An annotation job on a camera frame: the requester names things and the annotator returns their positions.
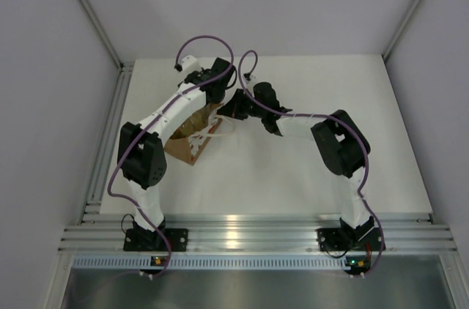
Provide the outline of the jute watermelon canvas bag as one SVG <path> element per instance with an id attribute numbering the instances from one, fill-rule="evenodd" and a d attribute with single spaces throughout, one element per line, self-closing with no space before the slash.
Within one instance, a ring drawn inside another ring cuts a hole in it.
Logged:
<path id="1" fill-rule="evenodd" d="M 165 153 L 194 165 L 211 138 L 222 138 L 235 131 L 230 118 L 218 115 L 221 104 L 207 104 L 193 113 L 172 134 L 164 146 Z"/>

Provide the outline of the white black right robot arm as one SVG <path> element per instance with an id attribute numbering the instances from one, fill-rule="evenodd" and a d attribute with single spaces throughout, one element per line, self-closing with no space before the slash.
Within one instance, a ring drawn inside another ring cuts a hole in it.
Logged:
<path id="1" fill-rule="evenodd" d="M 345 182 L 339 226 L 317 232 L 321 251 L 336 256 L 385 250 L 383 228 L 363 194 L 371 147 L 346 111 L 293 113 L 280 104 L 268 82 L 259 82 L 253 89 L 238 89 L 218 114 L 237 120 L 254 117 L 271 134 L 313 141 L 325 167 Z"/>

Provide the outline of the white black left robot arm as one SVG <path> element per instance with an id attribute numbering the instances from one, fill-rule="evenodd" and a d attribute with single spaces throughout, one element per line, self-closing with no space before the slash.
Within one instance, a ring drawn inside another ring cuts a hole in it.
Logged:
<path id="1" fill-rule="evenodd" d="M 156 251 L 170 247 L 160 206 L 159 183 L 167 169 L 164 147 L 174 132 L 197 111 L 219 104 L 235 66 L 217 58 L 204 69 L 186 56 L 176 69 L 185 75 L 176 92 L 147 118 L 125 123 L 119 134 L 117 171 L 128 182 L 135 207 L 132 227 L 125 232 L 125 251 Z"/>

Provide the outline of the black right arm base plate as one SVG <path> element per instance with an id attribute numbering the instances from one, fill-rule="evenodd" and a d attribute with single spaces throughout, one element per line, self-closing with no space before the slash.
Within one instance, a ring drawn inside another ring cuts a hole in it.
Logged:
<path id="1" fill-rule="evenodd" d="M 346 235 L 340 228 L 320 228 L 317 231 L 317 239 L 321 251 L 339 253 L 345 251 L 376 252 L 380 249 L 383 237 L 378 228 L 373 228 L 363 239 L 354 240 Z"/>

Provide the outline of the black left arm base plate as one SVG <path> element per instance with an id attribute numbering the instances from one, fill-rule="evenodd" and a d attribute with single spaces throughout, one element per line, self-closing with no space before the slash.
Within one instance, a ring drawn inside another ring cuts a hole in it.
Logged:
<path id="1" fill-rule="evenodd" d="M 168 240 L 172 252 L 185 252 L 188 243 L 188 229 L 166 228 L 163 235 Z M 123 250 L 127 252 L 163 252 L 166 243 L 156 231 L 143 228 L 131 228 L 125 233 Z"/>

